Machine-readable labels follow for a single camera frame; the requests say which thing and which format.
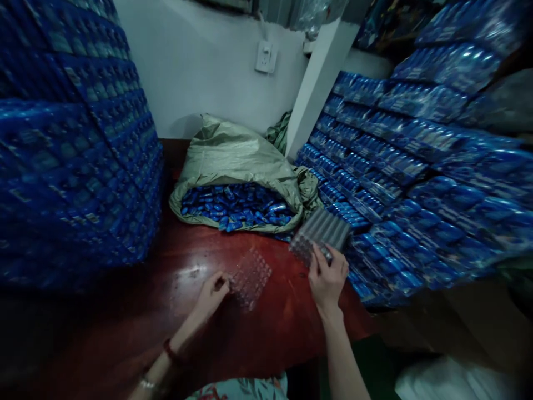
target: red string bracelet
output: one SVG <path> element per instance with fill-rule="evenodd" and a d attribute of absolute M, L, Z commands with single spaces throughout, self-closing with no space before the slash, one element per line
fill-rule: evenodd
<path fill-rule="evenodd" d="M 170 348 L 170 339 L 167 339 L 163 342 L 163 349 L 165 350 L 165 353 L 167 354 L 168 358 L 170 358 L 170 360 L 176 367 L 184 366 L 182 358 L 177 353 L 174 353 Z"/>

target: pile of blue items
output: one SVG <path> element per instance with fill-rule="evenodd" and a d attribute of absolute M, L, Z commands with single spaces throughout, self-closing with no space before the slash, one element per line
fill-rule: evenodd
<path fill-rule="evenodd" d="M 531 2 L 520 0 L 448 3 L 420 32 L 416 44 L 473 42 L 506 57 L 527 38 L 531 7 Z"/>
<path fill-rule="evenodd" d="M 0 284 L 82 293 L 145 260 L 162 147 L 111 0 L 2 4 Z"/>
<path fill-rule="evenodd" d="M 186 193 L 182 205 L 182 215 L 210 218 L 226 232 L 243 226 L 285 226 L 294 216 L 279 193 L 256 183 L 195 187 Z"/>
<path fill-rule="evenodd" d="M 314 146 L 299 152 L 327 209 L 351 218 L 348 280 L 368 307 L 489 276 L 499 261 L 533 250 L 533 156 L 520 139 L 471 129 L 487 110 L 471 94 L 506 56 L 479 46 L 420 48 L 388 82 L 339 74 L 342 109 L 336 119 L 323 114 Z M 458 64 L 459 78 L 450 67 Z"/>

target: wall socket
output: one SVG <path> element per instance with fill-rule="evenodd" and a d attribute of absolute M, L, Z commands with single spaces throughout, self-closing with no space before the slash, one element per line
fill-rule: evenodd
<path fill-rule="evenodd" d="M 276 67 L 278 49 L 272 42 L 260 41 L 257 49 L 257 61 L 255 70 L 266 73 L 273 73 Z"/>

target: white pillar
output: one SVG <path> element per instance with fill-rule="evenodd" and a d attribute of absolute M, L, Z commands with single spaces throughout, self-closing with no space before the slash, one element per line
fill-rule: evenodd
<path fill-rule="evenodd" d="M 359 25 L 340 18 L 320 28 L 287 127 L 285 156 L 290 161 L 309 139 L 358 30 Z"/>

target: wooden table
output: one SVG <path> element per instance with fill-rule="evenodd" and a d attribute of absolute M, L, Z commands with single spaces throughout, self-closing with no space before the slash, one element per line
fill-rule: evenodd
<path fill-rule="evenodd" d="M 254 247 L 272 268 L 250 313 L 226 301 L 196 349 L 193 368 L 178 382 L 183 398 L 204 384 L 267 377 L 325 354 L 324 331 L 307 269 L 288 245 L 254 233 L 220 233 L 180 223 L 168 206 L 148 260 L 116 271 L 89 300 L 89 317 L 33 386 L 45 398 L 123 399 L 193 308 L 204 280 L 231 272 Z M 346 284 L 340 299 L 352 341 L 376 333 Z"/>

